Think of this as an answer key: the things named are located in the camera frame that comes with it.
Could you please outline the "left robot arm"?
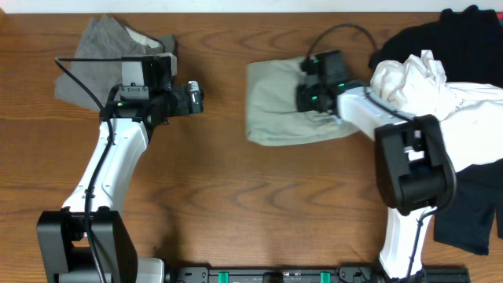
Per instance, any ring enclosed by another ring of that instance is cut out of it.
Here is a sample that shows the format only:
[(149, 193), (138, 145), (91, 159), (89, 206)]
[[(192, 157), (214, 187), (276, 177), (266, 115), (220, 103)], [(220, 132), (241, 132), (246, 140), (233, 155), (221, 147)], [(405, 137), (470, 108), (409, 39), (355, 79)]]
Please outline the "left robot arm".
[(119, 58), (122, 82), (104, 102), (69, 69), (99, 108), (99, 138), (86, 170), (58, 211), (43, 211), (37, 223), (42, 261), (49, 282), (171, 282), (158, 258), (138, 256), (122, 220), (136, 165), (154, 129), (171, 117), (204, 110), (196, 81), (176, 86), (172, 53)]

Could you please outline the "white t-shirt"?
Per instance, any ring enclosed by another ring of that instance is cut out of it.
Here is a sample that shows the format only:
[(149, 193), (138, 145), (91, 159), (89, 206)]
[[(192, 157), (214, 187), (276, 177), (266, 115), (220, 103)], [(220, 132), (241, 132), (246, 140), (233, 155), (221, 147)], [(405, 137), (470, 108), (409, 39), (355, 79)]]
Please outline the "white t-shirt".
[(433, 52), (409, 55), (405, 62), (381, 61), (370, 85), (403, 112), (431, 114), (439, 122), (455, 171), (502, 159), (502, 88), (449, 82)]

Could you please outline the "khaki green shorts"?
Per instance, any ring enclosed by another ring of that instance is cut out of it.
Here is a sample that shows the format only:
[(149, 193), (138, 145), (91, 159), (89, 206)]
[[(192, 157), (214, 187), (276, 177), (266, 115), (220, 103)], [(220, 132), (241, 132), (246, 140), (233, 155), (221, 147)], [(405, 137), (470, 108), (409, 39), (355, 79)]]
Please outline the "khaki green shorts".
[(302, 145), (345, 138), (358, 128), (333, 115), (298, 112), (296, 87), (301, 57), (247, 66), (246, 138), (264, 146)]

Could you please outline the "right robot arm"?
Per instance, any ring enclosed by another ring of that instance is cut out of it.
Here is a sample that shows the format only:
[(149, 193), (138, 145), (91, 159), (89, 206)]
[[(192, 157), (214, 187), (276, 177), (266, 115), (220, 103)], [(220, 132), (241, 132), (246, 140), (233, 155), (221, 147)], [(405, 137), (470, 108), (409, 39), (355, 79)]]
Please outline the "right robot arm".
[(340, 51), (307, 54), (300, 69), (298, 112), (331, 114), (373, 141), (376, 186), (387, 206), (386, 235), (378, 268), (355, 277), (367, 282), (450, 280), (447, 272), (426, 270), (421, 262), (427, 225), (457, 190), (439, 121), (402, 112), (353, 80)]

